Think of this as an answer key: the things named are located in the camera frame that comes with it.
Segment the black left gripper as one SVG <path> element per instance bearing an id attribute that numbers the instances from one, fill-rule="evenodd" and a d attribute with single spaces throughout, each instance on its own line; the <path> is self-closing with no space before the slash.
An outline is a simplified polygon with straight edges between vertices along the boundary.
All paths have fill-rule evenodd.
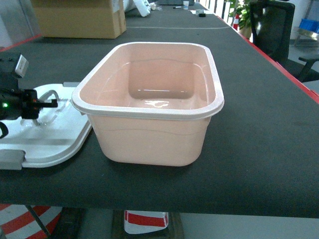
<path id="1" fill-rule="evenodd" d="M 26 74 L 29 62 L 19 52 L 0 53 L 0 120 L 38 119 L 42 108 L 58 107 L 58 94 L 51 90 L 55 99 L 46 103 L 37 97 L 34 89 L 21 89 L 18 80 Z"/>

